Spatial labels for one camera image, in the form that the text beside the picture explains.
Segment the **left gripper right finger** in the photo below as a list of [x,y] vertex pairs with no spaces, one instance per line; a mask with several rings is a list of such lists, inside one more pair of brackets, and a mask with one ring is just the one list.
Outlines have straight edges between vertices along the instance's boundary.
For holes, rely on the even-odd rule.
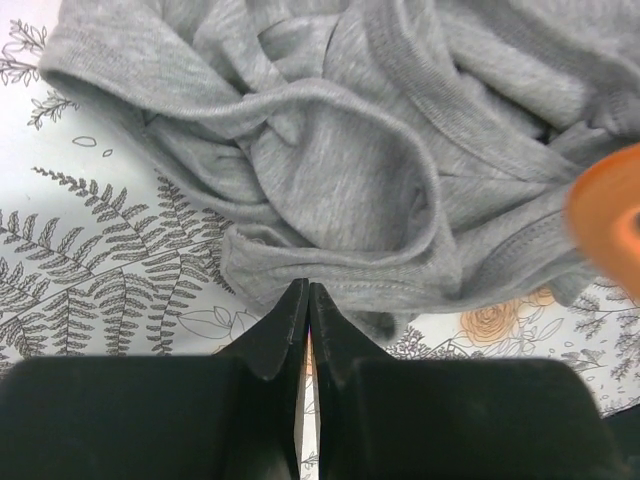
[[399,360],[309,293],[323,479],[621,479],[581,378],[549,359]]

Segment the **orange plastic hanger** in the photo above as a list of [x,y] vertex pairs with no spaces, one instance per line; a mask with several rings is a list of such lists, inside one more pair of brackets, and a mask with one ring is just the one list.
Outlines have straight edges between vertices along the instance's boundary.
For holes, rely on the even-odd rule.
[[569,229],[581,252],[639,298],[639,146],[601,159],[568,195]]

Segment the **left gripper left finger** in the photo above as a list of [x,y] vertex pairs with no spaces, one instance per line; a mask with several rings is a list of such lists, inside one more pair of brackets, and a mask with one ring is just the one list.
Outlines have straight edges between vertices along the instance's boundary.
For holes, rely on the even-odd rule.
[[208,356],[38,357],[1,383],[5,479],[296,479],[310,286]]

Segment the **grey tank top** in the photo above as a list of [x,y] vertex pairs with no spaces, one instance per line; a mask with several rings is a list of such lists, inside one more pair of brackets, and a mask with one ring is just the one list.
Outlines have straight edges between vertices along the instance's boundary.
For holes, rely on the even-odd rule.
[[566,194],[639,139],[635,1],[65,1],[40,71],[231,221],[255,311],[306,278],[381,343],[571,304]]

